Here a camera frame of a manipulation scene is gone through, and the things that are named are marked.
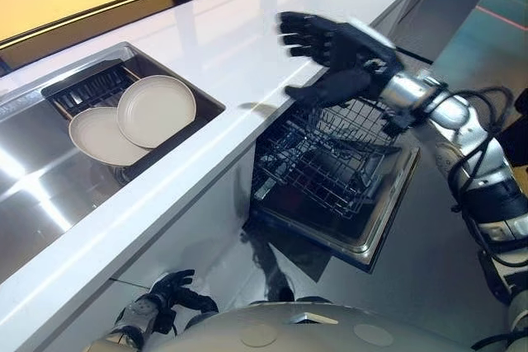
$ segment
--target sink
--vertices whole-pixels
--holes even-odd
[[[196,119],[130,167],[110,167],[80,152],[68,135],[73,116],[115,106],[142,77],[182,80]],[[130,44],[82,59],[0,101],[0,283],[123,185],[203,128],[224,106]]]

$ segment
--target silver robot arm segment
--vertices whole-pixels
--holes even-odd
[[[431,151],[438,169],[446,178],[453,166],[488,136],[479,123],[476,110],[464,98],[451,96],[447,90],[441,89],[441,84],[431,77],[418,79],[398,73],[379,98],[393,110],[411,111],[424,118],[423,122],[412,127],[412,131]],[[526,197],[516,185],[496,139],[489,142],[483,154],[467,159],[456,171],[452,183],[453,195],[468,206],[469,215],[490,242],[528,238]]]

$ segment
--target dish drying rack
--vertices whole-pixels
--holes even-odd
[[[381,162],[400,149],[388,136],[387,108],[357,99],[331,108],[293,104],[257,140],[253,198],[290,185],[342,218],[373,204]]]
[[[54,87],[54,91],[43,90],[43,95],[68,121],[91,107],[117,107],[119,99],[131,84],[140,79],[120,61],[105,61],[95,68],[86,69],[79,81],[69,87]]]

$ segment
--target white plate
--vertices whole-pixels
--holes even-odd
[[[131,142],[156,148],[196,117],[196,102],[183,82],[148,76],[132,84],[117,106],[117,123]]]
[[[109,165],[127,167],[149,152],[121,133],[115,107],[96,107],[79,113],[70,121],[68,131],[79,150]]]

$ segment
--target countertop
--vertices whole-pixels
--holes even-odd
[[[182,75],[226,110],[0,285],[0,350],[33,350],[290,104],[286,84],[321,68],[288,58],[276,13],[367,24],[397,0],[194,0],[0,78],[0,95],[122,41]]]

